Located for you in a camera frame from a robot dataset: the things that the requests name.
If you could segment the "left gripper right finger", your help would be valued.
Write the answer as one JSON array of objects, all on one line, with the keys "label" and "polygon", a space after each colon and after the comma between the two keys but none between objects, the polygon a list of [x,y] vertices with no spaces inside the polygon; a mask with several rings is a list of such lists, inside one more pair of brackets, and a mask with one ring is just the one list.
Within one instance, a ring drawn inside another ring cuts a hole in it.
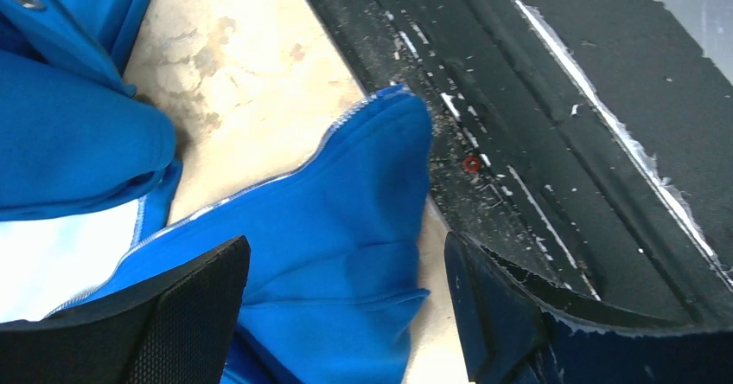
[{"label": "left gripper right finger", "polygon": [[465,234],[444,243],[449,292],[474,383],[729,383],[732,330],[587,298]]}]

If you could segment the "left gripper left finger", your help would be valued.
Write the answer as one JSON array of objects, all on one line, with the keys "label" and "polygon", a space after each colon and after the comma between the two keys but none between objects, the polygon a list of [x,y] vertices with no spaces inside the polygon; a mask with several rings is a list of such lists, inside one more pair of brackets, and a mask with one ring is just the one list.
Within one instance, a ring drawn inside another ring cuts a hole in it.
[{"label": "left gripper left finger", "polygon": [[37,322],[1,326],[3,383],[217,383],[249,268],[240,236]]}]

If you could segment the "blue zip jacket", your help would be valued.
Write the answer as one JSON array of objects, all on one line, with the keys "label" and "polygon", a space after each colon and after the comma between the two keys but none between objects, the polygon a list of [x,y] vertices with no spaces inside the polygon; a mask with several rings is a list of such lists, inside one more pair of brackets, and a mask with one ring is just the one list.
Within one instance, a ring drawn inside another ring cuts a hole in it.
[{"label": "blue zip jacket", "polygon": [[103,298],[243,236],[217,383],[399,383],[427,297],[431,122],[406,87],[315,153],[173,225],[172,121],[121,76],[150,0],[1,0],[1,326]]}]

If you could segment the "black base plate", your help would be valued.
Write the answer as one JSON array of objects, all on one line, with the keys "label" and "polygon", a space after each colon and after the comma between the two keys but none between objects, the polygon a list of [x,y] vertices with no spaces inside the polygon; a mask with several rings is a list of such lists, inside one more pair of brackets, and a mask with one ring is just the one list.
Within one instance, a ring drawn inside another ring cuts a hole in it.
[{"label": "black base plate", "polygon": [[660,0],[308,0],[435,119],[432,195],[576,318],[732,324],[732,85]]}]

